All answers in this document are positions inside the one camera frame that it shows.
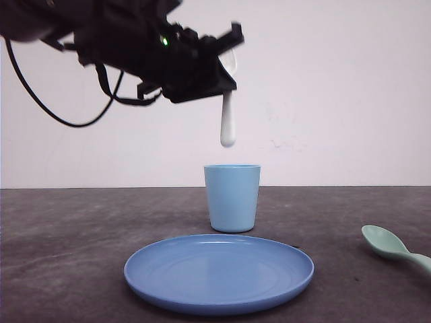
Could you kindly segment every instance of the black strap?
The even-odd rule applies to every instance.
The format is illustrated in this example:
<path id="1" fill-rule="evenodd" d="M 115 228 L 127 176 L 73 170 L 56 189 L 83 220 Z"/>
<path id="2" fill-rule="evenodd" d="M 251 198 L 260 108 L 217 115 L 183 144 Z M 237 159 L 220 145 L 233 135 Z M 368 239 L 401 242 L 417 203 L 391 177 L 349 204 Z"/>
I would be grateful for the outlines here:
<path id="1" fill-rule="evenodd" d="M 109 82 L 108 82 L 108 74 L 106 73 L 106 68 L 103 64 L 95 64 L 97 75 L 99 78 L 99 84 L 102 88 L 102 91 L 109 96 L 110 98 L 114 99 L 117 102 L 128 104 L 130 106 L 149 106 L 151 103 L 154 103 L 160 94 L 162 94 L 162 91 L 160 91 L 158 94 L 156 94 L 154 97 L 150 99 L 131 99 L 131 98 L 119 98 L 116 94 L 112 94 L 109 88 Z"/>

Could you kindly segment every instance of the plate rim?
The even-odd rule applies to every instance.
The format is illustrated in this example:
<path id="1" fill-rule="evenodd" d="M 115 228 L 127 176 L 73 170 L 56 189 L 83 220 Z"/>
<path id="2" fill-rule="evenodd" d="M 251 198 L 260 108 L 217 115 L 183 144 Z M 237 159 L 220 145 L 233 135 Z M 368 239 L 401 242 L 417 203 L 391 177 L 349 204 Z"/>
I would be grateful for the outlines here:
<path id="1" fill-rule="evenodd" d="M 166 243 L 169 242 L 171 240 L 179 240 L 181 238 L 188 238 L 188 237 L 207 237 L 207 236 L 211 236 L 211 237 L 216 237 L 216 236 L 223 236 L 223 237 L 239 237 L 239 238 L 246 238 L 246 239 L 252 239 L 252 240 L 263 240 L 266 242 L 270 242 L 273 244 L 280 244 L 283 247 L 287 247 L 290 250 L 293 250 L 295 252 L 298 252 L 300 254 L 302 254 L 307 261 L 309 261 L 310 265 L 311 265 L 311 270 L 309 272 L 309 274 L 307 275 L 307 277 L 305 279 L 303 279 L 301 282 L 299 282 L 298 284 L 296 284 L 295 286 L 293 286 L 292 288 L 282 292 L 282 293 L 278 293 L 277 295 L 273 295 L 271 297 L 263 297 L 261 299 L 256 299 L 256 300 L 252 300 L 252 301 L 228 301 L 228 302 L 210 302 L 210 303 L 197 303 L 197 302 L 185 302 L 185 301 L 178 301 L 177 299 L 170 299 L 170 298 L 162 298 L 160 296 L 148 293 L 147 291 L 143 291 L 142 289 L 139 289 L 137 287 L 135 287 L 132 283 L 131 283 L 131 279 L 127 274 L 127 267 L 129 266 L 129 263 L 131 261 L 131 259 L 138 253 L 142 252 L 142 250 L 149 248 L 149 247 L 154 247 L 157 244 L 162 244 L 162 243 Z M 291 245 L 288 244 L 284 244 L 283 242 L 279 242 L 279 241 L 275 241 L 275 240 L 271 240 L 271 239 L 266 239 L 266 238 L 260 238 L 260 237 L 255 237 L 255 236 L 245 236 L 245 235 L 237 235 L 237 234 L 187 234 L 187 235 L 183 235 L 183 236 L 176 236 L 176 237 L 171 237 L 171 238 L 167 238 L 167 239 L 163 239 L 163 240 L 159 240 L 156 242 L 153 242 L 152 244 L 148 244 L 140 249 L 138 249 L 137 251 L 135 251 L 134 253 L 132 253 L 132 255 L 130 255 L 130 257 L 128 257 L 125 265 L 124 265 L 124 269 L 123 269 L 123 274 L 124 277 L 126 279 L 127 284 L 130 286 L 130 288 L 132 288 L 133 290 L 138 291 L 139 293 L 142 293 L 150 298 L 153 299 L 157 299 L 159 301 L 166 301 L 168 303 L 175 303 L 178 305 L 185 305 L 185 306 L 238 306 L 238 305 L 242 305 L 242 304 L 252 304 L 252 303 L 260 303 L 262 301 L 268 300 L 268 299 L 273 299 L 273 298 L 277 298 L 277 297 L 281 297 L 287 293 L 290 293 L 292 291 L 295 291 L 297 288 L 305 285 L 305 287 L 308 286 L 308 284 L 311 282 L 311 279 L 314 275 L 314 262 L 312 261 L 311 257 L 306 254 L 304 251 L 292 247 Z"/>

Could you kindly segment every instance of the light blue cup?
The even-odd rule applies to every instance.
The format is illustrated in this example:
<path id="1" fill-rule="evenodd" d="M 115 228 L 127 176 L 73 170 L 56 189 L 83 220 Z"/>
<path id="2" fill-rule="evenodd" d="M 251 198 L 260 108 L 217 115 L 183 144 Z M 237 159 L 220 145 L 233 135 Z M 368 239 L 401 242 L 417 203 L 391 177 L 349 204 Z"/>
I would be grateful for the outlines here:
<path id="1" fill-rule="evenodd" d="M 213 229 L 228 233 L 251 230 L 255 226 L 261 167 L 209 165 L 204 170 Z"/>

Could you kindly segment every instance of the mint green spoon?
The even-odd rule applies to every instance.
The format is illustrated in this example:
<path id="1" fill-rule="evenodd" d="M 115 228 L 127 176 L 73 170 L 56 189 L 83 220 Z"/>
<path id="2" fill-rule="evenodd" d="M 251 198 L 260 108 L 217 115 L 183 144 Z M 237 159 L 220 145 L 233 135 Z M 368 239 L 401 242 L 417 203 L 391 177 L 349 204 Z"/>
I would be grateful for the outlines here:
<path id="1" fill-rule="evenodd" d="M 416 262 L 431 274 L 431 258 L 423 254 L 412 254 L 392 232 L 376 225 L 364 225 L 362 235 L 379 256 Z"/>

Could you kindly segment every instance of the green led light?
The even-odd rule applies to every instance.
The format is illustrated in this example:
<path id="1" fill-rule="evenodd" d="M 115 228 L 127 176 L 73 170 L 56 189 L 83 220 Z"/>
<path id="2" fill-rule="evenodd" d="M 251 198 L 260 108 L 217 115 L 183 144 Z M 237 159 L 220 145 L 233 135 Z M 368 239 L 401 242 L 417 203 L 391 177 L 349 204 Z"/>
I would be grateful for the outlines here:
<path id="1" fill-rule="evenodd" d="M 163 46 L 169 45 L 169 41 L 166 37 L 160 36 L 160 42 L 163 44 Z"/>

